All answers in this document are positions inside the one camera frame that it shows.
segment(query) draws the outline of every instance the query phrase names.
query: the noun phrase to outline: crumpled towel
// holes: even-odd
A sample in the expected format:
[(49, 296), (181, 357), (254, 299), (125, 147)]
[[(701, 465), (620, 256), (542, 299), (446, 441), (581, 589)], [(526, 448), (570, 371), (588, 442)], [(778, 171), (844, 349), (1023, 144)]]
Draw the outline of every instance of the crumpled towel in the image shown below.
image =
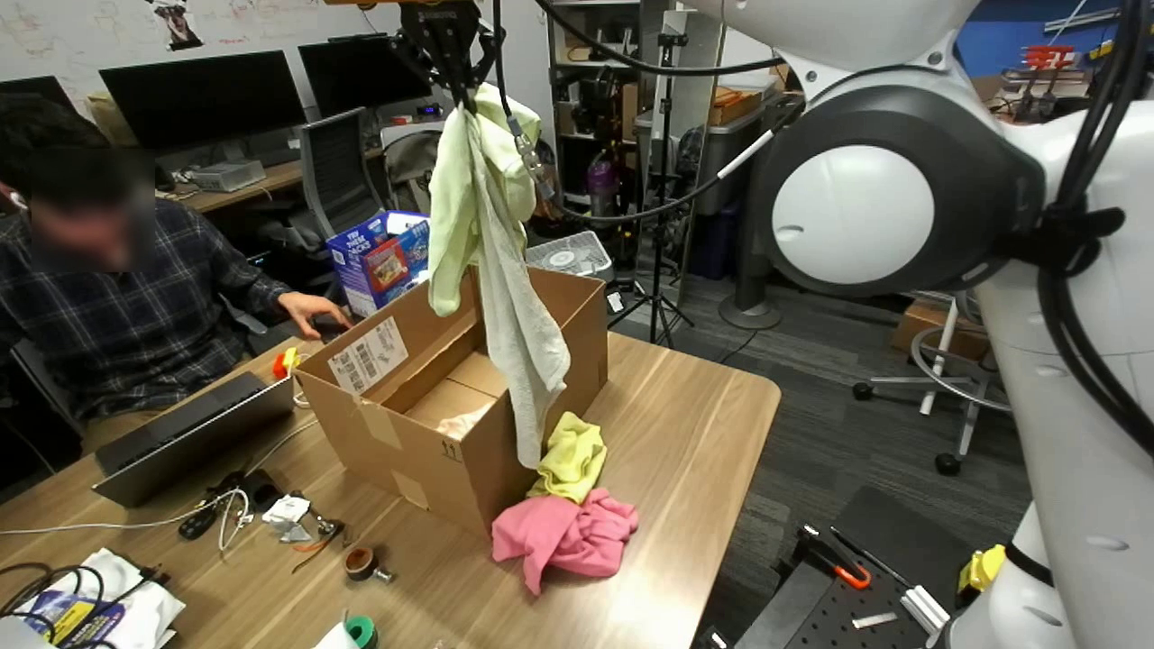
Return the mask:
[(588, 489), (597, 484), (603, 465), (605, 465), (603, 427), (591, 427), (575, 412), (566, 412), (549, 436), (549, 450), (536, 465), (542, 478), (534, 484), (531, 493), (585, 500)]
[(495, 564), (523, 560), (523, 579), (542, 596), (545, 567), (575, 576), (612, 576), (625, 541), (637, 531), (633, 504), (591, 489), (585, 504), (531, 496), (495, 520)]

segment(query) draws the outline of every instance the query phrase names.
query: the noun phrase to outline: desk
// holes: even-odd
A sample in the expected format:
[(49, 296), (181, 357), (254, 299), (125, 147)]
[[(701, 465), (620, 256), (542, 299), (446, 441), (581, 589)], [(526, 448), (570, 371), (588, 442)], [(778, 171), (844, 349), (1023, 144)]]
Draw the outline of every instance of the desk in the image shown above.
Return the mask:
[[(227, 554), (215, 531), (177, 541), (177, 531), (96, 531), (0, 537), (0, 567), (81, 564), (94, 549), (163, 567), (189, 603), (181, 647), (314, 647), (343, 612), (369, 612), (381, 647), (690, 647), (720, 569), (736, 514), (769, 441), (778, 388), (736, 367), (611, 337), (611, 381), (588, 406), (611, 442), (603, 488), (637, 510), (637, 535), (611, 579), (549, 576), (531, 597), (518, 567), (495, 567), (468, 535), (355, 484), (309, 412), (262, 468), (304, 489), (321, 514), (350, 526), (350, 543), (377, 543), (398, 585), (343, 576), (343, 543), (309, 567), (254, 526)], [(0, 510), (0, 526), (66, 526), (89, 520), (144, 524), (183, 513), (190, 493), (148, 510), (117, 510), (89, 493), (89, 459)]]

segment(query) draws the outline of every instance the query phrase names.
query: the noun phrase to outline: hand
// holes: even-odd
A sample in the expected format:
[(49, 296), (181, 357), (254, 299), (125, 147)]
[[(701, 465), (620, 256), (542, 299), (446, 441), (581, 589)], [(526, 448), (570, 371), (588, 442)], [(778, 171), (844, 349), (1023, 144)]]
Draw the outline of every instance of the hand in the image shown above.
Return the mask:
[(278, 305), (292, 317), (298, 338), (321, 338), (314, 320), (350, 329), (345, 309), (338, 309), (332, 299), (321, 299), (321, 296), (281, 291)]

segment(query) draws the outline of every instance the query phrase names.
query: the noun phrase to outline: red object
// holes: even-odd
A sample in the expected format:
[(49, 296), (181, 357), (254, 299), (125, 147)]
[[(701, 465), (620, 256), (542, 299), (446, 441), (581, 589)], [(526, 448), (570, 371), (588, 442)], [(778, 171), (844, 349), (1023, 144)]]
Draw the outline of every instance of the red object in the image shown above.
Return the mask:
[(1066, 45), (1036, 45), (1023, 49), (1023, 66), (1028, 69), (1061, 69), (1072, 54), (1075, 54), (1075, 47), (1066, 47)]

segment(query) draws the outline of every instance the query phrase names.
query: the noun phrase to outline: pink cloth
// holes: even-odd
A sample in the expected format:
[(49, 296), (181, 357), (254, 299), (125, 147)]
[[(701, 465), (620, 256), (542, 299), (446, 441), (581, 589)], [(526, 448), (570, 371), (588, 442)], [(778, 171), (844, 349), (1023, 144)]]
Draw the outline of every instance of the pink cloth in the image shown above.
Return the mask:
[(627, 500), (591, 489), (585, 504), (564, 496), (531, 496), (495, 520), (495, 564), (523, 560), (523, 579), (542, 596), (545, 567), (575, 576), (612, 576), (625, 541), (637, 531)]

